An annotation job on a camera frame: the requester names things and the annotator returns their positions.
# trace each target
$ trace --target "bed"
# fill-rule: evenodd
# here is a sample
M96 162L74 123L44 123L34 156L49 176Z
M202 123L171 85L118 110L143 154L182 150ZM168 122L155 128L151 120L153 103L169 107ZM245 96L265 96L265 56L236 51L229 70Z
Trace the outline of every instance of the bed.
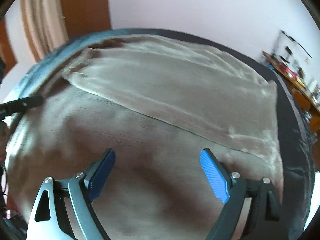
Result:
M276 82L278 94L276 104L278 138L284 170L281 216L285 218L288 225L289 239L297 239L303 232L303 227L309 214L315 182L315 168L311 156L311 136L308 125L284 81L272 70L237 51L197 36L162 29L120 29L88 34L63 45L34 65L11 91L5 101L29 96L33 87L40 84L57 64L72 55L79 47L85 47L87 44L103 38L127 34L155 34L180 41L211 45L241 60L253 68L266 81L273 80ZM15 118L15 122L11 123L12 132L18 122L19 118Z

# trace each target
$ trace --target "beige blanket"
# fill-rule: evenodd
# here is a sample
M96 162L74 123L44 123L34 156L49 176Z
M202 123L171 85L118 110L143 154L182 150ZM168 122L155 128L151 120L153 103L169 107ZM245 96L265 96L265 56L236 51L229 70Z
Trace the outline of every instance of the beige blanket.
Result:
M282 195L276 85L225 52L117 37L58 66L40 91L45 104L7 147L10 191L27 219L45 177L70 177L106 147L116 165L93 207L112 239L205 239L223 207L199 164L206 147L231 171L271 178Z

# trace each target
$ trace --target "black cable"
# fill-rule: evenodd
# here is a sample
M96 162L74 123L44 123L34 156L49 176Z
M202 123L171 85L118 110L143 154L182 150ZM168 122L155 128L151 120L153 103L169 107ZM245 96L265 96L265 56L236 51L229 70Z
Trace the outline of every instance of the black cable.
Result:
M311 55L300 45L300 43L299 42L297 42L294 38L292 38L291 36L289 36L287 33L285 33L284 31L282 31L282 33L284 34L284 35L286 35L290 40L292 40L293 42L295 42L295 43L297 43L308 55L309 55L309 57L311 57Z
M0 164L0 182L2 182L2 176L4 174L4 162L1 162ZM2 190L2 184L0 184L0 214L2 217L5 217L6 215L6 210L7 210L7 207L6 207L6 203L5 203L5 200L4 200L4 195L5 194L5 190L6 190L6 187L4 189L4 191Z
M8 196L5 192L8 188L8 171L7 168L3 165L4 173L5 173L5 186L4 186L4 191L2 192L2 195Z

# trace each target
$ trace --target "wooden desk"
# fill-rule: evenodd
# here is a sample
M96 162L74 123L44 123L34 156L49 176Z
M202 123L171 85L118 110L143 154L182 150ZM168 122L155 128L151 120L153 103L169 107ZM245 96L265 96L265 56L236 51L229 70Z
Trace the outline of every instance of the wooden desk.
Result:
M267 60L271 63L271 65L273 65L273 67L275 68L275 71L285 80L287 81L287 83L289 84L289 87L291 89L296 89L298 90L311 104L311 108L309 110L310 114L311 114L311 119L309 122L309 127L310 127L310 131L311 133L316 133L319 131L320 129L320 107L319 105L313 101L312 98L309 97L309 95L311 95L311 93L309 92L309 90L306 90L298 81L293 80L292 78L290 78L287 73L283 72L280 68L279 68L279 63L273 59L273 57L271 55L269 55L266 52L262 52L262 54L267 58Z

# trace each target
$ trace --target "red object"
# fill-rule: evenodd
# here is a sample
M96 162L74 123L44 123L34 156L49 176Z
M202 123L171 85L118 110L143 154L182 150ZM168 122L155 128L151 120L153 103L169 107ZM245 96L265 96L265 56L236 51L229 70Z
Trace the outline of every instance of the red object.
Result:
M293 72L290 68L288 68L288 67L286 67L286 69L284 70L286 73L287 73L287 75L291 78L291 79L293 79L293 80L295 80L296 78L297 78L297 73L296 72Z
M293 72L290 68L288 68L287 65L284 64L283 61L281 61L281 62L279 63L279 68L280 68L283 72L287 73L287 75L288 75L291 79L295 80L295 79L297 78L297 75L298 75L298 74L297 74L296 72Z

